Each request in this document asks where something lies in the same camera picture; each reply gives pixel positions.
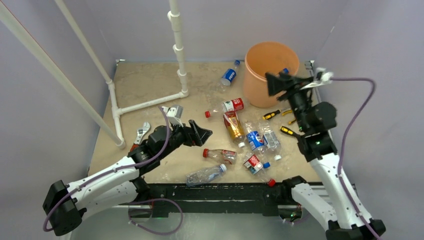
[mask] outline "white cap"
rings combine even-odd
[[[219,167],[222,169],[222,172],[225,172],[227,170],[227,167],[225,166],[225,164],[221,164],[219,165]]]

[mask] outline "wrench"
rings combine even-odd
[[[150,123],[144,122],[143,126],[137,129],[137,137],[135,138],[134,144],[132,145],[130,152],[140,146],[144,135],[150,130]]]

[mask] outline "gray wall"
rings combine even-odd
[[[169,1],[86,2],[116,59],[176,60]],[[285,43],[301,60],[315,59],[346,2],[179,0],[186,59],[243,59],[249,47],[263,41]]]
[[[385,222],[384,240],[423,236],[423,8],[422,0],[351,0],[317,58],[337,77],[377,81],[348,136],[344,167],[367,209]],[[369,89],[338,82],[320,89],[338,110],[338,147]]]
[[[103,114],[107,86],[55,3],[2,1]],[[107,47],[96,51],[112,70]],[[44,197],[53,182],[84,177],[99,127],[1,22],[0,113],[1,238],[57,239],[42,232]]]

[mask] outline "empty plastic bottle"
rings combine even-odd
[[[237,152],[224,150],[224,149],[212,149],[205,148],[203,150],[203,157],[213,159],[220,164],[235,164],[237,160]]]
[[[200,169],[187,175],[185,178],[185,184],[188,187],[191,187],[210,183],[213,180],[222,177],[226,170],[227,167],[224,164]]]
[[[275,161],[281,159],[281,143],[278,140],[276,133],[272,130],[268,121],[261,121],[259,129],[262,133],[263,144],[266,146],[265,154]]]
[[[240,61],[239,60],[235,60],[234,61],[234,66],[232,68],[228,68],[228,70],[221,77],[221,83],[224,86],[230,86],[231,83],[236,78],[237,73],[239,72],[239,69],[240,69]]]
[[[244,148],[246,146],[245,132],[243,131],[237,112],[227,111],[224,113],[223,122],[232,142],[237,144],[239,148]]]
[[[264,140],[259,135],[258,124],[252,121],[245,121],[243,123],[244,132],[246,133],[247,141],[254,154],[263,154],[265,152]]]
[[[264,164],[261,163],[260,157],[256,154],[248,153],[246,154],[246,159],[243,164],[253,175],[257,176],[262,182],[268,184],[272,187],[276,184],[276,181],[268,176],[264,168],[270,166],[269,162]]]
[[[261,170],[259,170],[255,176],[257,176],[262,182],[268,184],[268,186],[272,187],[276,184],[276,181],[274,179],[272,179],[270,176],[268,176],[267,174],[267,168],[269,168],[271,165],[269,162],[266,162],[263,164],[263,168]]]
[[[249,104],[249,101],[244,97],[239,97],[233,100],[221,102],[219,105],[204,112],[206,118],[222,117],[224,113],[230,111],[242,110]]]

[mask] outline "plastic bucket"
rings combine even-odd
[[[250,104],[258,108],[270,108],[278,103],[278,96],[268,96],[265,73],[276,75],[283,69],[288,69],[288,74],[296,75],[299,70],[299,58],[296,53],[288,46],[274,41],[252,46],[247,51],[244,62],[246,71],[243,94]]]

